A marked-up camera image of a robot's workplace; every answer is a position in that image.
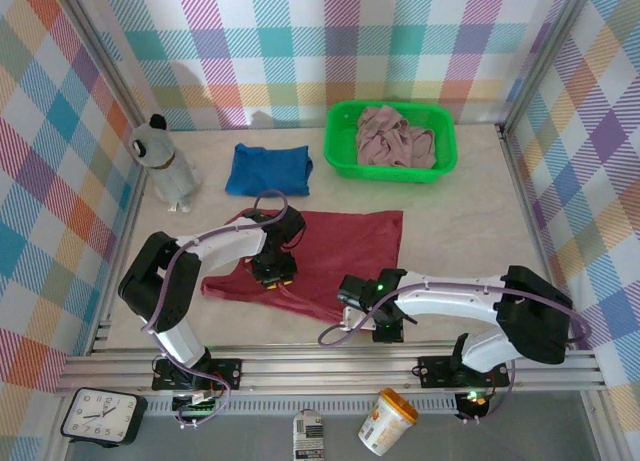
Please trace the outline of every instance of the blue towel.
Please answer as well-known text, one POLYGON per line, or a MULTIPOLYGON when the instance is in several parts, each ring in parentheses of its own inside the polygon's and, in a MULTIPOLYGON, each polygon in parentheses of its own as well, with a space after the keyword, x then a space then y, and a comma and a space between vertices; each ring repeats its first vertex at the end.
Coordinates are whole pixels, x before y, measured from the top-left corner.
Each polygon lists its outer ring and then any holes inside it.
POLYGON ((286 195, 308 196, 312 169, 308 146, 264 149, 238 144, 225 191, 257 196, 267 189, 277 189, 286 195))

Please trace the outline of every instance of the stuffed animal toy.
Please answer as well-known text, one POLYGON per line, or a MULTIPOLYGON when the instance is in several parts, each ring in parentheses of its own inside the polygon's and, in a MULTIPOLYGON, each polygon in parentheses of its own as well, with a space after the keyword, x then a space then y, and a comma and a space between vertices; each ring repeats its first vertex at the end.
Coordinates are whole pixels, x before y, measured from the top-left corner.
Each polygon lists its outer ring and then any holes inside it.
POLYGON ((195 166, 189 166, 182 151, 167 133, 167 122, 159 114, 138 126, 129 138, 134 158, 146 169, 156 194, 169 203, 169 210, 191 210, 191 195, 200 184, 195 166))

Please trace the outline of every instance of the white clock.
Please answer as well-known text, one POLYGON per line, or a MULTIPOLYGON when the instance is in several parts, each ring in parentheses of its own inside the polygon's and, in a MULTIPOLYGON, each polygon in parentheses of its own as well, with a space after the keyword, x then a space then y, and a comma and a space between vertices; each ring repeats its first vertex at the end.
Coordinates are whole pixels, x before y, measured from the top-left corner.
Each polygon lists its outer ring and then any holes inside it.
POLYGON ((130 444, 138 434, 147 400, 128 393, 81 388, 60 428, 63 436, 102 446, 130 444))

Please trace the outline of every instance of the green basket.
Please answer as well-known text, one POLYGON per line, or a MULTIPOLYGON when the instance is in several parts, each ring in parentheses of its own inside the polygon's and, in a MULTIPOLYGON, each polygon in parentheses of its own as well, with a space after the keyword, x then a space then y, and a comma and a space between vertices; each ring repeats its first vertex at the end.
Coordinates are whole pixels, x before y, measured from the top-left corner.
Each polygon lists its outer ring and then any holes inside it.
POLYGON ((458 162, 453 116, 434 104, 398 103, 394 101, 341 101, 329 109, 324 156, 346 178, 387 179, 412 183, 430 183, 451 171, 458 162), (391 106, 412 126, 432 129, 435 133, 436 164, 431 169, 358 164, 358 119, 369 106, 391 106))

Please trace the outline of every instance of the checkered fabric backdrop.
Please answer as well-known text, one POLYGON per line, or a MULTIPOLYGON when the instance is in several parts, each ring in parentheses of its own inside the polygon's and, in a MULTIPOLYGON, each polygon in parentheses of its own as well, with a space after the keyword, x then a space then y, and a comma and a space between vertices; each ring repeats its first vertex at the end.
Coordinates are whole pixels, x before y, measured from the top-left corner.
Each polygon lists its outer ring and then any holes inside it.
POLYGON ((353 98, 497 122, 564 2, 93 1, 132 91, 174 130, 322 126, 327 106, 353 98))
POLYGON ((640 459, 640 0, 590 0, 516 129, 556 280, 640 459))
POLYGON ((25 461, 87 339, 138 170, 56 0, 0 0, 0 45, 0 460, 25 461))

